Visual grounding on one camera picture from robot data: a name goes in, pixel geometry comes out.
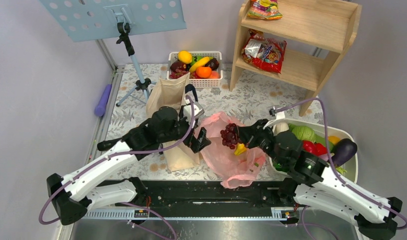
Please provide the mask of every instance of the white plastic basket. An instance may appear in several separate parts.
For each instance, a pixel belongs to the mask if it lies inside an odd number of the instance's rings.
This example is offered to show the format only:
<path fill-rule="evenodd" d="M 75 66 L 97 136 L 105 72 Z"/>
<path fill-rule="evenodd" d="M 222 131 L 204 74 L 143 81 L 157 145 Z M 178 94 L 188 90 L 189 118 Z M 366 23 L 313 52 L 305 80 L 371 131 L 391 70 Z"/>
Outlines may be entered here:
<path fill-rule="evenodd" d="M 317 123 L 312 123 L 312 122 L 308 122 L 308 121 L 302 121 L 302 120 L 296 120 L 296 119 L 291 119 L 291 118 L 284 118 L 284 119 L 279 119 L 279 121 L 276 121 L 277 123 L 288 123 L 288 124 L 293 124 L 296 126 L 307 126 L 310 127 L 314 130 L 315 134 L 324 137 L 324 126 L 321 124 L 317 124 Z M 347 133 L 346 131 L 334 128 L 334 127 L 327 127 L 327 134 L 329 136 L 336 136 L 340 139 L 351 139 L 353 142 L 354 139 L 352 138 L 351 135 L 349 135 L 349 133 Z M 274 171 L 276 171 L 277 173 L 280 174 L 286 174 L 280 171 L 277 171 L 274 167 L 273 167 L 273 161 L 272 159 L 269 157 L 269 162 L 270 162 L 270 166 L 272 167 L 272 169 Z M 345 178 L 353 181 L 354 183 L 357 183 L 358 180 L 358 157 L 357 157 L 357 153 L 349 160 L 347 161 L 344 165 L 341 166 L 342 168 L 344 168 L 346 170 L 346 173 L 343 175 Z"/>
<path fill-rule="evenodd" d="M 210 88 L 219 88 L 221 79 L 223 79 L 223 58 L 221 52 L 219 51 L 190 51 L 192 56 L 203 56 L 203 57 L 213 57 L 216 58 L 219 62 L 219 67 L 216 70 L 219 73 L 219 78 L 216 79 L 190 79 L 190 83 L 197 89 L 210 89 Z M 179 52 L 172 52 L 168 57 L 168 70 L 166 71 L 166 79 L 170 78 L 170 66 L 175 61 L 178 60 Z"/>

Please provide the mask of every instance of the pink plastic bag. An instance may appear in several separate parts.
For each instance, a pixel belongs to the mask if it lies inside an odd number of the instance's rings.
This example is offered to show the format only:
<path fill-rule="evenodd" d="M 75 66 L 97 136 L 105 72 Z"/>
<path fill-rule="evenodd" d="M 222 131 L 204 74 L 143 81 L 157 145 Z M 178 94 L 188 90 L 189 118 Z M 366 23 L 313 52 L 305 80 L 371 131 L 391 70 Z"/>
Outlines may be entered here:
<path fill-rule="evenodd" d="M 259 148 L 248 149 L 245 153 L 236 156 L 235 150 L 223 146 L 220 131 L 226 129 L 227 124 L 232 123 L 244 126 L 237 118 L 227 116 L 225 112 L 221 111 L 202 120 L 195 131 L 195 133 L 199 133 L 201 127 L 206 128 L 206 137 L 212 143 L 200 153 L 206 164 L 223 179 L 221 185 L 227 189 L 251 185 L 257 179 L 257 175 L 266 161 L 264 152 Z"/>

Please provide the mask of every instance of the purple foam roller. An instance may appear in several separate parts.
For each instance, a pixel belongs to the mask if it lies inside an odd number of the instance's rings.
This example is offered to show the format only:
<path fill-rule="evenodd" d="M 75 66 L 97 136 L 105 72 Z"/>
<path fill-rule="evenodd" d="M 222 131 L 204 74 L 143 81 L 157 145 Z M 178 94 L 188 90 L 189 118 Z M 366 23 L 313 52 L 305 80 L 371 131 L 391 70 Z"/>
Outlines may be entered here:
<path fill-rule="evenodd" d="M 108 99 L 110 98 L 112 89 L 112 84 L 108 84 L 103 91 L 102 97 L 100 98 L 99 104 L 94 108 L 94 114 L 98 117 L 105 115 L 107 109 Z"/>

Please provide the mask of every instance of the beige tote bag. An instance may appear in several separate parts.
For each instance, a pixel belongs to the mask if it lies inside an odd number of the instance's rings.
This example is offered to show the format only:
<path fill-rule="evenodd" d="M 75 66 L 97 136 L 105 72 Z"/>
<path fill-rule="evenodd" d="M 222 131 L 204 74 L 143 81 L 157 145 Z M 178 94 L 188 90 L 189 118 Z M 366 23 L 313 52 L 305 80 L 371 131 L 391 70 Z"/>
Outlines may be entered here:
<path fill-rule="evenodd" d="M 163 106 L 169 106 L 180 111 L 182 105 L 185 105 L 185 87 L 189 84 L 190 73 L 179 77 L 178 79 L 159 79 L 152 90 L 146 104 L 147 117 L 152 117 L 156 111 Z M 166 142 L 164 148 L 173 145 L 177 141 Z M 164 151 L 167 166 L 170 171 L 189 169 L 200 165 L 199 153 L 193 151 L 181 143 L 170 150 Z"/>

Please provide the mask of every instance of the leaf pattern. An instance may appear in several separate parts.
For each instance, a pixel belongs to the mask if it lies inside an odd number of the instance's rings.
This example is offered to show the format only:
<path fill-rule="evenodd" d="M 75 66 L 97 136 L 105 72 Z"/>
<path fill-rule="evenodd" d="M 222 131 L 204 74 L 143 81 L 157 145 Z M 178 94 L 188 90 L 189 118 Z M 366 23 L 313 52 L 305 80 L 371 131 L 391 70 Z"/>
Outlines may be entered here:
<path fill-rule="evenodd" d="M 166 76 L 167 64 L 141 64 L 141 70 L 145 78 L 157 82 L 160 77 Z M 245 125 L 252 125 L 258 119 L 270 119 L 268 110 L 273 105 L 288 106 L 301 100 L 306 90 L 273 78 L 244 70 L 233 92 L 229 91 L 232 65 L 224 64 L 224 79 L 220 88 L 196 89 L 199 103 L 204 107 L 205 113 L 200 119 L 207 118 L 219 111 L 235 116 Z M 119 101 L 130 89 L 135 87 L 138 76 L 132 64 L 125 66 L 120 88 L 117 94 Z M 135 91 L 132 96 L 144 101 L 142 92 Z M 321 106 L 314 102 L 304 117 L 299 117 L 299 108 L 293 108 L 286 112 L 288 118 L 300 119 L 313 123 L 323 123 Z M 135 128 L 147 119 L 145 105 L 139 100 L 129 97 L 121 106 L 115 107 L 111 115 L 110 125 L 106 139 L 119 138 L 130 129 Z M 167 160 L 158 153 L 151 154 L 139 163 L 126 166 L 117 173 L 112 174 L 110 179 L 124 179 L 139 177 L 142 180 L 222 180 L 205 163 L 200 166 L 170 171 L 167 168 Z M 284 176 L 276 173 L 270 166 L 264 164 L 257 176 L 258 180 L 282 181 Z"/>

